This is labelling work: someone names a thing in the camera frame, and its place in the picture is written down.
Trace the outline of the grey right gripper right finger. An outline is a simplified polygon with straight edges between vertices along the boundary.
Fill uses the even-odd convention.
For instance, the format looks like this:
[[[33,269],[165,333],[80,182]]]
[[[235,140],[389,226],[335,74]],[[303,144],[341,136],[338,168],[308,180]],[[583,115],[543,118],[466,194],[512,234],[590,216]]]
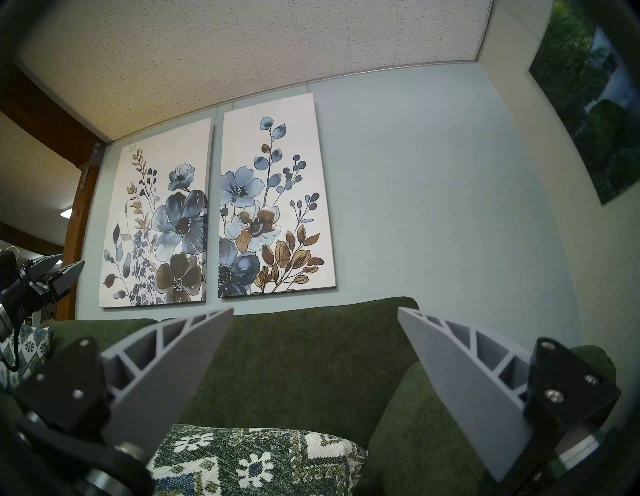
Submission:
[[[496,331],[399,307],[444,407],[496,483],[558,483],[605,444],[615,381],[558,340],[531,351]]]

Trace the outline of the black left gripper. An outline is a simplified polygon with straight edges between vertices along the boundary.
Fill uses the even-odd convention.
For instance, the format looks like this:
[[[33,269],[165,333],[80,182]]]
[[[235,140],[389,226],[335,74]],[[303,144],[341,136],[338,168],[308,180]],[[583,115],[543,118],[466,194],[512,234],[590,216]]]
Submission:
[[[55,300],[62,300],[77,283],[85,261],[79,260],[61,268],[50,278],[45,276],[60,265],[63,255],[47,255],[17,265],[11,250],[1,250],[1,320],[24,320],[33,312]]]

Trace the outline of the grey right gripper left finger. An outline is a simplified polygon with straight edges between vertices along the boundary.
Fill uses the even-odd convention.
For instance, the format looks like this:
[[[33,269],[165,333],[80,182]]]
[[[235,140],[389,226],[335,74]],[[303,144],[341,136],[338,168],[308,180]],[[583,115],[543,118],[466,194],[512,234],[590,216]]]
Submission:
[[[146,326],[101,351],[81,336],[48,358],[13,396],[48,428],[141,449],[146,463],[197,392],[232,308]]]

